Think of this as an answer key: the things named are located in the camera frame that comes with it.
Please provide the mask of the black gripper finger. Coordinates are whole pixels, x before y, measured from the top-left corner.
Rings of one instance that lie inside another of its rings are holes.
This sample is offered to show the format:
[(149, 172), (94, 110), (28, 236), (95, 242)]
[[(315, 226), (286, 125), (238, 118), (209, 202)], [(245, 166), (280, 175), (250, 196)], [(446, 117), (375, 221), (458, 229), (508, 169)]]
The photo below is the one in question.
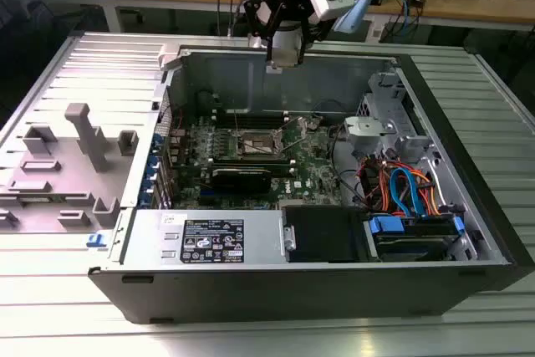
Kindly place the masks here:
[(304, 59), (305, 51), (316, 41), (323, 41), (334, 25), (334, 20), (321, 21), (315, 14), (311, 2), (298, 4), (298, 16), (301, 26), (301, 45), (298, 51), (298, 64)]
[(284, 0), (244, 0), (243, 7), (250, 34), (265, 44), (267, 65), (282, 69), (286, 65), (287, 52), (276, 44), (275, 39), (286, 16)]

